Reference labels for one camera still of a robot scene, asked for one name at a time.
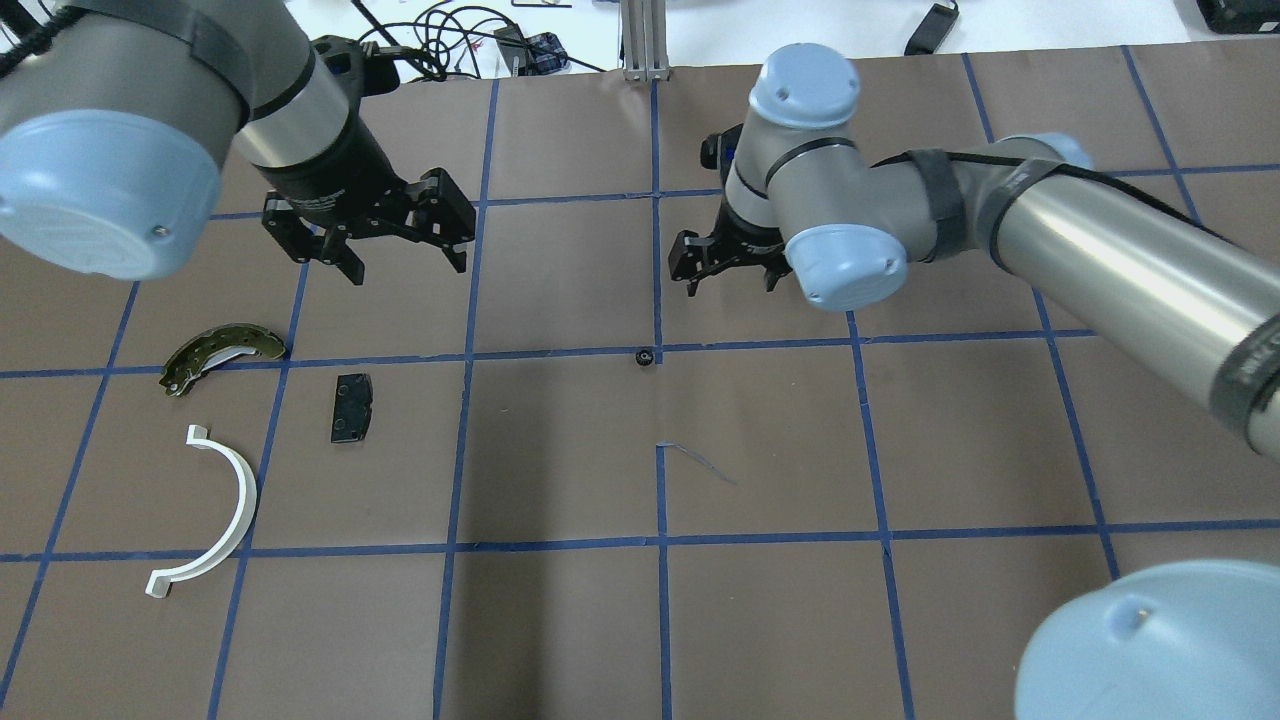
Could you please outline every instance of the black device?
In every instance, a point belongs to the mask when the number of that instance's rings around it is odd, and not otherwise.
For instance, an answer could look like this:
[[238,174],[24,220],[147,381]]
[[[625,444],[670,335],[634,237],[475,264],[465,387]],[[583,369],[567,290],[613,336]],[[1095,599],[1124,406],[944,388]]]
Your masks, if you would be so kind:
[[520,26],[503,26],[493,31],[493,36],[498,41],[498,51],[502,53],[502,59],[507,61],[507,69],[511,70],[512,76],[534,74],[531,68],[534,58]]
[[[559,5],[547,6],[558,8]],[[554,32],[543,32],[530,37],[529,49],[534,56],[531,65],[534,74],[549,76],[568,67],[568,53],[564,51],[564,45],[561,44],[559,36]]]
[[960,17],[960,8],[940,5],[937,3],[929,8],[929,14],[920,20],[920,27],[911,33],[911,40],[906,41],[906,55],[932,55],[938,45],[946,40],[947,33],[956,24]]
[[360,442],[374,418],[374,380],[367,373],[338,375],[333,395],[333,425],[329,442]]
[[1213,32],[1280,32],[1280,0],[1197,0]]

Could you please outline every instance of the black velcro strap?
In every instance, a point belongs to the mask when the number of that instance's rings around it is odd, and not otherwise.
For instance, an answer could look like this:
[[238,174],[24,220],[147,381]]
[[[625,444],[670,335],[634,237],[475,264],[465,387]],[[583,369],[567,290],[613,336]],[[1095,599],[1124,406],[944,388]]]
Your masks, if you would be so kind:
[[1249,416],[1254,410],[1266,407],[1277,386],[1280,386],[1280,315],[1249,333],[1222,361],[1210,389],[1210,413],[1247,442]]
[[751,183],[746,182],[746,178],[742,177],[742,168],[740,168],[737,163],[733,163],[733,174],[737,176],[737,182],[742,183],[742,187],[751,191],[751,195],[759,197],[760,200],[769,199],[768,195],[760,192],[759,190],[755,190],[754,187],[751,187]]
[[924,192],[929,200],[929,217],[937,225],[937,240],[933,250],[922,260],[932,263],[946,260],[964,250],[965,209],[964,192],[960,181],[951,168],[951,159],[941,147],[909,150],[906,156],[924,181]]
[[1005,213],[1009,211],[1009,208],[1021,193],[1027,192],[1028,188],[1039,181],[1056,173],[1065,164],[1061,160],[1046,160],[1043,158],[1023,160],[1005,182],[991,191],[987,201],[978,210],[978,223],[974,231],[975,237],[978,242],[987,243],[991,259],[1006,273],[1011,270],[1000,259],[1000,247],[996,243],[996,233],[1000,232],[1000,223],[1005,219]]
[[248,54],[223,26],[186,3],[152,0],[65,0],[82,8],[148,27],[186,42],[191,56],[218,73],[241,96],[246,110],[253,99],[253,67]]
[[810,140],[809,142],[805,142],[803,145],[796,145],[791,150],[783,152],[782,156],[778,158],[777,163],[773,163],[773,167],[769,168],[769,172],[765,173],[764,176],[764,187],[765,188],[769,187],[769,183],[773,182],[773,176],[782,169],[782,165],[786,165],[791,160],[795,160],[796,158],[804,155],[810,150],[827,147],[828,145],[844,145],[846,147],[858,149],[858,146],[854,145],[854,141],[849,140],[847,137],[819,137],[818,140]]
[[289,85],[289,87],[285,87],[274,99],[262,102],[257,108],[253,108],[253,111],[250,113],[248,118],[250,122],[265,118],[271,113],[279,110],[280,108],[284,108],[289,102],[293,102],[293,99],[297,97],[298,94],[301,94],[302,90],[306,88],[307,83],[311,82],[311,76],[315,74],[315,72],[316,72],[316,54],[307,53],[307,64],[306,67],[302,68],[302,73],[297,78],[294,78],[293,83]]

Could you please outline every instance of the wire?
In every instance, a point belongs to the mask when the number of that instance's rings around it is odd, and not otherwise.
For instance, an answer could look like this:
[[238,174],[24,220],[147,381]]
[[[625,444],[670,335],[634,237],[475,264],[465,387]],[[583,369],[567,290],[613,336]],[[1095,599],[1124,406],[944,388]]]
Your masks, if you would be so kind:
[[[443,32],[461,32],[461,33],[463,33],[467,37],[471,37],[471,36],[475,36],[475,37],[488,37],[488,38],[492,38],[492,40],[500,40],[502,42],[511,42],[511,44],[515,44],[515,45],[518,45],[518,46],[522,46],[522,47],[527,47],[530,50],[538,50],[536,46],[534,46],[532,44],[530,44],[527,41],[521,42],[521,41],[517,41],[517,40],[513,40],[513,38],[509,38],[509,37],[498,37],[497,35],[488,33],[488,32],[479,32],[479,31],[475,31],[475,29],[461,29],[460,31],[460,29],[452,28],[452,27],[436,26],[436,24],[426,24],[426,23],[419,23],[419,22],[383,23],[383,27],[387,28],[387,29],[398,28],[398,27],[420,27],[420,28],[425,28],[425,29],[438,29],[438,31],[443,31]],[[364,42],[365,40],[369,38],[369,36],[374,35],[375,32],[376,31],[370,31],[370,32],[366,32],[365,35],[361,35],[360,38],[357,40],[357,42]],[[563,58],[566,60],[571,61],[571,63],[576,63],[579,65],[582,65],[584,68],[586,68],[589,70],[595,70],[598,73],[608,72],[608,70],[605,70],[604,68],[602,68],[599,65],[593,65],[591,63],[588,63],[585,60],[579,60],[577,58],[575,58],[572,55],[563,55]]]
[[[356,10],[361,15],[365,17],[365,19],[369,22],[369,24],[374,26],[374,32],[381,35],[383,40],[385,40],[388,44],[390,44],[390,45],[398,45],[396,42],[396,38],[392,36],[392,33],[388,32],[387,27],[383,26],[383,23],[369,10],[369,8],[365,6],[365,4],[364,4],[362,0],[351,0],[351,4],[352,4],[352,6],[356,8]],[[425,54],[425,53],[424,53],[424,55],[425,56],[406,58],[404,61],[407,61],[415,70],[417,70],[425,78],[429,78],[429,79],[444,79],[445,78],[444,73],[447,72],[447,69],[444,68],[444,65],[440,64],[440,63],[438,63],[435,60],[434,55]],[[426,61],[428,65],[431,65],[431,70],[428,72],[428,69],[419,61],[419,59],[422,59],[422,60]]]
[[[448,67],[453,61],[453,51],[457,50],[458,47],[461,47],[462,45],[466,45],[467,46],[466,54],[467,54],[467,56],[471,58],[471,67],[475,70],[475,74],[479,76],[480,74],[480,61],[476,58],[475,44],[471,41],[471,37],[467,33],[466,28],[463,28],[462,20],[458,19],[458,15],[461,15],[463,13],[468,13],[468,12],[470,13],[480,12],[480,13],[485,13],[485,14],[489,15],[488,18],[485,18],[485,19],[475,23],[475,24],[472,24],[471,26],[471,31],[472,32],[476,28],[479,28],[480,26],[483,26],[485,23],[490,23],[490,22],[504,22],[504,23],[507,23],[507,26],[516,28],[517,32],[518,32],[520,26],[517,26],[515,23],[515,20],[512,20],[511,18],[508,18],[507,15],[504,15],[503,13],[500,13],[498,10],[494,10],[492,8],[481,8],[481,6],[477,6],[477,5],[461,5],[461,6],[457,6],[457,8],[448,9],[448,10],[443,9],[444,5],[449,5],[451,3],[453,3],[453,0],[440,0],[439,3],[436,3],[436,4],[431,5],[430,8],[428,8],[426,10],[422,10],[421,13],[419,13],[419,15],[416,18],[413,18],[415,23],[420,23],[420,24],[417,24],[417,26],[413,27],[413,36],[417,37],[419,44],[424,49],[426,49],[429,46],[436,49],[436,51],[440,54],[440,61],[445,67]],[[431,20],[436,15],[439,15],[439,19],[436,20],[436,23],[433,23]],[[424,28],[430,29],[430,27],[433,24],[439,24],[442,27],[439,27],[439,28],[435,29],[434,37],[426,37],[426,36],[424,36],[422,35],[422,29]],[[460,35],[458,40],[454,41],[452,45],[448,45],[448,44],[444,42],[444,32],[445,32],[445,29],[448,29],[449,32],[457,32]],[[527,40],[525,38],[524,35],[520,36],[520,41],[521,42],[527,42]],[[457,65],[461,65],[461,64],[462,64],[462,61],[460,60],[457,63]],[[454,69],[460,69],[457,65],[454,65]]]

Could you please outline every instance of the grid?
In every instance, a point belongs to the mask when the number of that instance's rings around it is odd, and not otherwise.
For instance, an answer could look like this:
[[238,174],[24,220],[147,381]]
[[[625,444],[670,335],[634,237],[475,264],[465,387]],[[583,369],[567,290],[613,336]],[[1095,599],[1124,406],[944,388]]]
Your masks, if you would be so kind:
[[[1215,167],[1193,167],[1183,168],[1178,164],[1174,158],[1174,152],[1170,147],[1169,140],[1166,138],[1165,131],[1161,124],[1161,119],[1157,117],[1155,105],[1148,96],[1147,88],[1143,82],[1143,77],[1139,73],[1134,58],[1129,47],[1123,49],[1125,61],[1128,64],[1132,79],[1143,100],[1143,105],[1148,114],[1149,122],[1160,140],[1161,150],[1167,159],[1166,168],[1139,168],[1139,169],[1124,169],[1115,170],[1111,174],[1121,178],[1132,177],[1171,177],[1176,184],[1178,190],[1190,210],[1190,217],[1199,219],[1192,195],[1187,187],[1184,176],[1189,174],[1213,174],[1213,173],[1251,173],[1251,172],[1270,172],[1280,170],[1280,164],[1252,164],[1252,165],[1215,165]],[[969,55],[963,56],[964,68],[968,74],[970,83],[970,90],[973,94],[973,100],[978,109],[978,115],[982,120],[983,131],[988,141],[995,140],[992,131],[992,123],[988,118],[987,108],[983,101],[983,92],[978,85],[978,77],[974,72],[973,63]],[[1280,529],[1280,518],[1257,518],[1257,519],[1240,519],[1240,520],[1193,520],[1193,521],[1158,521],[1158,523],[1110,523],[1107,520],[1105,509],[1102,506],[1102,500],[1098,493],[1098,488],[1094,483],[1093,470],[1091,466],[1089,451],[1084,439],[1084,434],[1080,429],[1080,421],[1076,415],[1075,404],[1073,401],[1070,383],[1068,380],[1068,374],[1064,369],[1062,357],[1059,351],[1057,341],[1060,338],[1075,338],[1075,337],[1092,337],[1092,331],[1087,329],[1055,329],[1053,323],[1050,318],[1047,305],[1044,299],[1038,291],[1030,290],[1033,293],[1036,309],[1039,316],[1041,327],[1025,331],[1004,331],[1004,332],[973,332],[973,333],[927,333],[927,334],[890,334],[890,336],[863,336],[859,332],[858,319],[852,313],[847,314],[847,336],[841,337],[814,337],[806,340],[776,340],[776,341],[733,341],[733,342],[714,342],[714,343],[668,343],[663,338],[663,314],[662,314],[662,268],[663,268],[663,251],[664,251],[664,237],[662,237],[660,231],[660,201],[667,197],[689,197],[689,196],[712,196],[718,195],[718,190],[677,190],[677,191],[664,191],[660,184],[660,152],[659,152],[659,100],[662,96],[660,85],[653,85],[650,92],[650,155],[652,155],[652,173],[653,173],[653,187],[646,193],[605,193],[605,195],[580,195],[580,196],[557,196],[557,197],[535,197],[535,199],[490,199],[489,186],[490,186],[490,169],[493,160],[493,147],[494,147],[494,132],[495,132],[495,118],[498,113],[499,104],[499,88],[502,83],[494,82],[492,85],[489,109],[486,118],[486,137],[485,137],[485,150],[484,150],[484,170],[481,177],[481,191],[477,208],[477,233],[474,246],[474,260],[470,275],[470,293],[468,293],[468,306],[467,306],[467,324],[466,324],[466,343],[465,351],[458,354],[444,354],[434,356],[378,356],[378,357],[337,357],[337,359],[320,359],[320,360],[294,360],[292,357],[285,357],[280,361],[266,361],[266,363],[239,363],[224,368],[224,372],[243,372],[243,370],[276,370],[279,373],[275,396],[271,406],[270,419],[268,423],[265,443],[262,447],[261,462],[259,465],[259,483],[262,488],[270,480],[270,459],[273,451],[273,443],[275,438],[276,427],[280,418],[280,407],[283,404],[285,388],[289,380],[289,373],[294,369],[301,368],[340,368],[349,365],[379,365],[379,364],[430,364],[430,363],[449,363],[461,364],[463,366],[463,382],[462,382],[462,401],[461,401],[461,415],[458,421],[458,433],[456,441],[456,455],[454,455],[454,473],[453,473],[453,487],[452,487],[452,500],[449,503],[449,521],[448,521],[448,536],[447,541],[443,543],[419,543],[419,544],[387,544],[387,546],[356,546],[356,547],[274,547],[274,548],[256,548],[253,546],[253,534],[256,524],[250,529],[241,547],[233,553],[233,559],[237,562],[234,584],[230,594],[230,602],[227,609],[227,618],[224,632],[221,637],[220,652],[216,665],[216,671],[214,676],[212,693],[209,698],[207,716],[210,719],[216,717],[219,712],[219,703],[221,700],[223,682],[227,673],[227,662],[230,655],[232,643],[236,638],[236,624],[237,612],[239,607],[241,593],[244,584],[246,570],[252,559],[257,557],[334,557],[334,556],[376,556],[376,555],[439,555],[444,559],[443,570],[443,584],[440,594],[440,615],[438,625],[438,647],[435,652],[435,675],[431,680],[433,683],[433,700],[434,710],[433,717],[440,717],[443,707],[443,693],[445,687],[445,670],[447,659],[449,656],[449,619],[452,611],[453,600],[453,578],[454,578],[454,565],[460,555],[466,553],[493,553],[493,552],[553,552],[553,551],[567,551],[567,550],[585,550],[585,548],[618,548],[618,547],[657,547],[658,550],[658,588],[659,588],[659,633],[660,633],[660,687],[662,687],[662,715],[663,719],[673,717],[673,703],[672,703],[672,638],[671,638],[671,591],[669,591],[669,578],[668,578],[668,551],[671,547],[677,546],[698,546],[698,544],[753,544],[753,543],[879,543],[882,547],[882,562],[883,573],[887,591],[887,607],[890,614],[890,626],[892,632],[893,648],[896,653],[896,666],[897,676],[901,691],[902,714],[909,720],[916,717],[915,702],[911,691],[911,678],[908,665],[908,655],[910,648],[905,641],[904,634],[904,618],[900,609],[899,598],[899,585],[895,571],[895,552],[893,543],[899,541],[910,539],[963,539],[963,538],[1018,538],[1018,537],[1064,537],[1064,536],[1087,536],[1097,537],[1102,546],[1102,551],[1106,559],[1106,565],[1112,578],[1119,578],[1120,569],[1116,561],[1115,550],[1112,547],[1112,537],[1121,534],[1135,534],[1135,533],[1167,533],[1167,532],[1194,532],[1194,530],[1248,530],[1248,529]],[[540,359],[540,357],[571,357],[571,356],[590,356],[590,355],[630,355],[635,352],[636,347],[572,347],[572,348],[553,348],[553,350],[536,350],[536,351],[503,351],[503,352],[477,352],[475,350],[475,327],[476,327],[476,309],[477,299],[480,291],[480,283],[483,282],[483,269],[484,269],[484,233],[485,233],[485,220],[486,214],[490,208],[495,206],[509,206],[509,205],[539,205],[539,204],[564,204],[564,202],[603,202],[603,201],[616,201],[616,200],[643,200],[649,199],[652,205],[652,218],[653,218],[653,291],[654,291],[654,307],[653,307],[653,347],[657,355],[657,363],[663,364],[667,354],[686,354],[686,352],[721,352],[721,351],[739,351],[739,350],[768,350],[768,348],[800,348],[800,347],[847,347],[850,350],[854,375],[856,378],[856,392],[859,401],[859,413],[861,416],[861,425],[864,437],[861,438],[865,443],[872,491],[876,505],[876,529],[874,530],[851,530],[851,532],[797,532],[797,533],[741,533],[741,534],[690,534],[680,536],[671,534],[668,532],[668,519],[667,519],[667,451],[669,446],[659,443],[654,451],[654,491],[657,501],[657,534],[654,536],[634,536],[634,537],[604,537],[604,538],[590,538],[590,539],[570,539],[570,541],[536,541],[536,542],[460,542],[458,541],[458,523],[461,512],[461,498],[463,493],[463,465],[466,461],[466,446],[467,446],[467,425],[468,425],[468,413],[471,401],[471,386],[474,370],[477,363],[486,361],[499,361],[499,360],[518,360],[518,359]],[[256,218],[255,213],[233,213],[224,215],[215,215],[214,220],[227,220],[227,219],[244,219]],[[294,291],[292,318],[289,322],[288,336],[292,340],[296,337],[298,319],[302,309],[302,301],[305,296],[305,290],[307,286],[308,266],[302,265],[300,268],[297,286]],[[95,423],[99,416],[99,411],[102,406],[104,396],[109,383],[114,377],[118,375],[133,375],[133,374],[154,374],[159,373],[159,366],[147,365],[118,365],[116,356],[120,350],[120,343],[124,338],[125,329],[129,323],[131,314],[133,311],[134,301],[138,293],[138,284],[134,283],[128,301],[124,305],[123,314],[119,319],[119,325],[115,332],[115,338],[111,346],[110,356],[106,364],[101,368],[82,368],[82,369],[33,369],[33,370],[10,370],[0,372],[0,380],[5,379],[19,379],[19,378],[41,378],[41,377],[99,377],[99,387],[92,402],[92,407],[88,414],[88,420],[83,429],[79,446],[76,454],[76,460],[72,466],[65,489],[61,495],[61,501],[58,507],[52,527],[49,530],[47,541],[45,543],[44,551],[38,553],[8,553],[0,555],[0,564],[32,564],[36,565],[36,577],[32,584],[29,598],[27,601],[26,609],[23,611],[22,623],[18,629],[17,638],[13,643],[12,650],[8,653],[8,661],[5,665],[4,678],[0,680],[0,707],[4,705],[4,700],[9,691],[10,683],[13,682],[14,671],[18,664],[22,661],[23,644],[27,637],[28,628],[31,625],[32,618],[40,611],[40,597],[42,584],[46,573],[51,564],[56,562],[78,562],[78,561],[125,561],[125,560],[183,560],[191,559],[200,555],[200,550],[164,550],[164,551],[106,551],[106,552],[58,552],[55,546],[61,532],[61,525],[67,515],[67,509],[70,503],[72,496],[76,491],[77,479],[79,475],[81,465],[84,459],[86,450],[88,447],[90,439],[95,430]],[[1061,395],[1062,409],[1068,418],[1068,424],[1070,427],[1071,438],[1075,446],[1078,460],[1080,464],[1080,470],[1085,483],[1085,491],[1092,506],[1093,519],[1092,524],[1071,524],[1071,525],[1029,525],[1029,527],[992,527],[992,528],[928,528],[928,529],[893,529],[888,510],[886,507],[884,488],[881,480],[879,459],[876,442],[876,415],[873,413],[873,404],[869,400],[868,393],[868,380],[865,373],[865,363],[863,359],[863,348],[874,345],[892,345],[892,343],[946,343],[946,342],[970,342],[970,341],[1025,341],[1025,340],[1041,340],[1044,342],[1046,348],[1050,354],[1053,373],[1057,380],[1057,389]]]

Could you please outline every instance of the black cable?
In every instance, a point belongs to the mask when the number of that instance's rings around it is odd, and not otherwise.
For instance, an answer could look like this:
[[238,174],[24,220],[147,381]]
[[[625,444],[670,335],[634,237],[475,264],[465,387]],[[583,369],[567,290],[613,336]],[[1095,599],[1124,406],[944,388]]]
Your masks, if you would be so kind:
[[[467,12],[481,12],[481,13],[488,13],[490,15],[490,17],[488,17],[488,18],[477,22],[477,23],[475,23],[474,26],[471,26],[471,28],[470,28],[471,32],[475,32],[476,28],[479,28],[480,26],[483,26],[485,23],[490,23],[490,22],[504,22],[508,26],[517,28],[517,31],[518,31],[518,26],[516,26],[515,22],[509,17],[504,15],[503,13],[500,13],[498,10],[494,10],[493,8],[481,8],[481,6],[477,6],[477,5],[463,5],[463,6],[457,6],[457,8],[452,8],[452,9],[444,9],[444,5],[449,5],[451,3],[453,3],[453,0],[439,0],[434,5],[429,6],[428,9],[422,10],[421,13],[419,13],[417,17],[413,18],[413,23],[415,23],[415,26],[413,26],[413,36],[417,38],[419,45],[422,49],[426,49],[426,50],[434,49],[434,51],[438,53],[438,58],[440,60],[440,64],[443,64],[445,67],[454,65],[454,63],[453,63],[453,51],[457,50],[458,47],[466,45],[466,55],[471,58],[471,67],[475,70],[475,74],[479,76],[480,74],[480,60],[476,58],[475,46],[471,42],[470,35],[468,35],[467,29],[463,27],[462,20],[458,18],[458,15],[461,15],[462,13],[467,13]],[[438,22],[433,23],[433,18],[435,18],[435,17],[438,17]],[[431,37],[431,36],[424,36],[422,29],[424,28],[430,29],[435,24],[442,26],[442,27],[436,27],[435,28],[434,37]],[[449,32],[457,32],[460,35],[458,40],[454,41],[452,45],[444,42],[444,31],[445,29],[448,29]],[[525,38],[522,33],[520,36],[520,41],[527,44],[527,38]]]
[[[378,32],[379,35],[381,35],[383,40],[385,40],[388,44],[390,44],[390,45],[398,45],[398,42],[396,42],[396,38],[392,37],[392,33],[387,31],[387,27],[383,26],[383,23],[376,17],[374,17],[374,14],[371,12],[369,12],[369,8],[365,6],[365,4],[364,4],[362,0],[351,0],[351,4],[352,4],[352,6],[356,8],[356,12],[358,12],[361,15],[365,17],[365,20],[367,20],[369,24],[374,26],[374,32]],[[445,68],[440,67],[439,64],[436,64],[434,68],[431,68],[433,72],[429,73],[426,70],[426,68],[422,67],[422,64],[419,63],[417,60],[415,60],[415,59],[406,59],[406,61],[410,64],[410,67],[412,67],[415,70],[417,70],[419,74],[421,74],[422,77],[429,77],[429,78],[433,78],[433,79],[436,78],[436,77],[439,77],[440,79],[443,79]]]
[[[1021,165],[1024,161],[1027,161],[1025,158],[1006,158],[1004,155],[982,155],[982,154],[974,154],[974,152],[947,152],[946,155],[947,155],[947,159],[951,160],[951,161],[954,161],[954,163],[973,163],[975,165],[998,165],[998,167],[1005,167],[1005,168],[1016,168],[1018,165]],[[910,159],[911,159],[910,155],[908,155],[906,152],[902,152],[901,155],[893,155],[892,158],[886,158],[886,159],[881,160],[879,163],[876,163],[874,165],[872,165],[872,168],[882,168],[884,165],[896,165],[897,163],[910,161]],[[1183,223],[1187,223],[1187,224],[1194,227],[1196,229],[1204,231],[1208,234],[1211,234],[1211,236],[1213,236],[1213,237],[1216,237],[1216,238],[1219,238],[1221,241],[1225,241],[1229,245],[1235,245],[1234,242],[1231,242],[1226,237],[1222,237],[1217,232],[1215,232],[1215,231],[1204,227],[1203,223],[1199,223],[1199,222],[1197,222],[1197,220],[1187,217],[1180,210],[1178,210],[1176,208],[1169,205],[1164,200],[1160,200],[1158,197],[1156,197],[1156,196],[1153,196],[1153,195],[1151,195],[1151,193],[1148,193],[1146,191],[1138,190],[1137,187],[1134,187],[1134,186],[1124,182],[1123,179],[1114,178],[1114,177],[1111,177],[1111,176],[1108,176],[1106,173],[1100,173],[1097,170],[1091,170],[1088,168],[1080,168],[1080,167],[1070,165],[1070,164],[1062,164],[1061,167],[1059,167],[1055,170],[1055,174],[1066,176],[1069,178],[1093,181],[1096,183],[1105,184],[1105,186],[1107,186],[1107,187],[1110,187],[1112,190],[1119,190],[1120,192],[1128,195],[1129,197],[1133,197],[1134,200],[1137,200],[1137,201],[1139,201],[1139,202],[1142,202],[1142,204],[1144,204],[1144,205],[1147,205],[1147,206],[1149,206],[1149,208],[1152,208],[1155,210],[1158,210],[1160,213],[1164,213],[1165,215],[1169,215],[1169,217],[1174,218],[1175,220],[1180,220]]]
[[47,23],[40,26],[40,29],[23,37],[8,53],[0,55],[0,78],[12,73],[27,58],[47,50],[58,33],[76,24],[76,20],[83,18],[86,13],[87,10],[81,8],[59,8]]
[[[458,29],[451,28],[451,27],[434,26],[434,24],[424,24],[424,23],[416,23],[416,22],[384,23],[383,27],[387,28],[387,29],[392,29],[392,28],[397,28],[397,27],[425,27],[428,29],[443,29],[445,32],[462,32],[463,35],[467,35],[467,36],[472,36],[474,35],[476,37],[488,37],[488,38],[492,38],[492,40],[500,40],[503,42],[515,42],[515,44],[517,44],[520,46],[524,46],[524,47],[527,47],[530,50],[538,50],[536,46],[534,46],[534,45],[531,45],[529,42],[517,42],[516,40],[509,38],[509,37],[498,37],[497,35],[492,35],[492,33],[488,33],[488,32],[472,31],[472,29],[458,31]],[[369,31],[365,35],[361,35],[360,38],[357,40],[357,42],[364,42],[365,40],[369,38],[370,35],[374,35],[374,32],[376,32],[376,31]],[[579,65],[582,65],[584,68],[586,68],[589,70],[595,70],[598,73],[608,72],[608,70],[605,70],[604,68],[602,68],[599,65],[593,65],[591,63],[588,63],[585,60],[579,60],[577,58],[575,58],[572,55],[564,55],[564,59],[568,60],[568,61],[571,61],[571,63],[576,63]]]

